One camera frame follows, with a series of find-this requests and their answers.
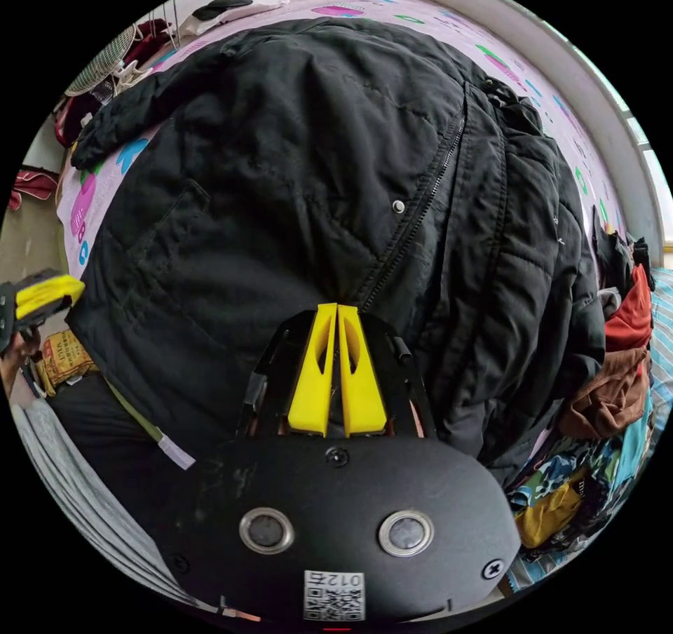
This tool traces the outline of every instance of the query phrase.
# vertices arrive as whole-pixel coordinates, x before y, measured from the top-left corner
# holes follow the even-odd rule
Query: hand
[[[0,358],[0,374],[2,376],[2,386],[7,396],[7,400],[12,393],[16,375],[21,367],[23,361],[28,357],[37,353],[40,349],[40,336],[30,343],[26,342],[21,335],[16,333],[12,337],[10,345],[5,351],[4,358]]]

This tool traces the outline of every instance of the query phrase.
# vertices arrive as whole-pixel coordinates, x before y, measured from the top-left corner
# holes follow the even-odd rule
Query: jacket zipper
[[[419,229],[421,228],[421,225],[423,224],[423,220],[428,214],[428,211],[430,210],[430,206],[433,203],[433,199],[435,198],[435,195],[437,194],[437,190],[440,188],[440,184],[442,182],[442,178],[444,177],[444,174],[447,172],[447,169],[449,168],[449,164],[451,163],[451,158],[454,156],[454,153],[456,151],[456,148],[458,147],[458,144],[461,141],[461,137],[463,136],[463,130],[465,129],[465,116],[463,115],[463,118],[461,119],[460,126],[458,127],[458,132],[456,133],[455,138],[451,142],[451,146],[448,149],[446,156],[444,157],[444,161],[442,162],[442,166],[440,168],[440,172],[437,174],[437,177],[435,178],[435,182],[433,183],[433,187],[430,190],[430,193],[428,195],[428,198],[426,200],[426,204],[423,207],[423,210],[421,211],[421,214],[419,215],[418,219],[414,223],[414,226],[412,227],[411,232],[407,235],[407,238],[405,239],[405,242],[402,244],[400,249],[398,250],[397,254],[394,256],[393,261],[388,265],[388,269],[384,273],[384,275],[379,279],[378,283],[374,286],[374,289],[370,292],[369,297],[365,300],[365,303],[362,305],[362,308],[360,309],[361,312],[366,312],[370,306],[372,305],[372,302],[376,299],[376,296],[381,292],[381,289],[383,286],[386,284],[386,281],[391,277],[393,272],[395,271],[395,268],[397,265],[400,263],[400,260],[404,257],[405,253],[407,252],[409,246],[411,245],[411,242],[414,240],[414,237],[418,233]]]

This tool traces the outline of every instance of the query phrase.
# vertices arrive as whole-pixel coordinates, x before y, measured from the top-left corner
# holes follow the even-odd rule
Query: qr code label
[[[304,571],[304,620],[365,619],[365,574]]]

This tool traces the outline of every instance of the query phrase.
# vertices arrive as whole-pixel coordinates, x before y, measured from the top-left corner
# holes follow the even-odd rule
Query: yellow handheld device
[[[36,337],[37,328],[49,316],[69,309],[82,295],[84,284],[72,276],[46,269],[19,283],[0,285],[0,358],[14,335],[26,342]]]

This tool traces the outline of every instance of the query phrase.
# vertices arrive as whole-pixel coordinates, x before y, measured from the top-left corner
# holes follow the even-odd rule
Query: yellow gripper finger
[[[287,423],[293,431],[327,435],[336,330],[336,304],[319,304],[287,415]],[[321,370],[320,359],[323,356],[325,366]]]
[[[386,410],[369,356],[358,308],[339,305],[339,357],[341,398],[346,437],[380,433],[386,427]]]

